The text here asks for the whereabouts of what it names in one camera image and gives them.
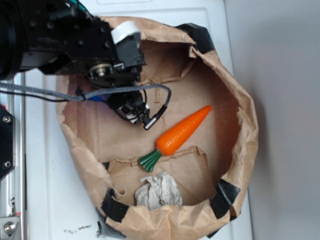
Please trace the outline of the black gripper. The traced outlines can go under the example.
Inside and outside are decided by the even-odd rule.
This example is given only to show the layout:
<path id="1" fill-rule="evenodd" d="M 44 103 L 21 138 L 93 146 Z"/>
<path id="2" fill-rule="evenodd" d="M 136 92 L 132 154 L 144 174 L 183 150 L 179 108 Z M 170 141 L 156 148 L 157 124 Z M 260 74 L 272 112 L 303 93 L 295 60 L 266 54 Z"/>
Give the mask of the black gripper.
<path id="1" fill-rule="evenodd" d="M 127 20 L 111 30 L 113 59 L 91 67 L 87 79 L 98 88 L 117 88 L 135 85 L 141 80 L 144 54 L 140 50 L 141 32 L 132 20 Z M 150 122 L 150 107 L 143 91 L 112 93 L 106 104 L 123 120 L 133 124 Z"/>

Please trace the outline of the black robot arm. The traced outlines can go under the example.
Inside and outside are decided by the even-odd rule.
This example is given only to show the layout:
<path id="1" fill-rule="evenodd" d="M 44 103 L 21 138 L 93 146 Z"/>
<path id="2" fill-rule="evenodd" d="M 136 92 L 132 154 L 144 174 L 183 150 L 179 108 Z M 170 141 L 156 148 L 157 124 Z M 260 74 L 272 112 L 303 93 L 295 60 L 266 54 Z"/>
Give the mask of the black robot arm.
<path id="1" fill-rule="evenodd" d="M 77 0 L 0 3 L 0 78 L 33 69 L 85 76 L 98 88 L 134 88 L 144 55 L 133 21 L 111 27 Z"/>

